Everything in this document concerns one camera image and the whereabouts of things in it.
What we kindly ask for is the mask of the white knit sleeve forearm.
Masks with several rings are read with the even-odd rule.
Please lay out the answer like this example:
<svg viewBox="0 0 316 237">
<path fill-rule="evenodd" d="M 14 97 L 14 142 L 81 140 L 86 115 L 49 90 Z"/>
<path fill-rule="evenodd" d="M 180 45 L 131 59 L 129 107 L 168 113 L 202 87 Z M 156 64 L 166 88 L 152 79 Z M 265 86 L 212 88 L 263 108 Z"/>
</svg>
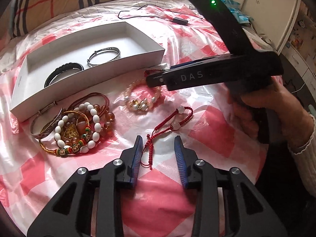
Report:
<svg viewBox="0 0 316 237">
<path fill-rule="evenodd" d="M 299 175 L 306 190 L 315 197 L 315 177 L 316 177 L 316 153 L 315 153 L 315 117 L 309 115 L 314 122 L 313 132 L 309 140 L 301 147 L 289 150 L 296 162 Z"/>
</svg>

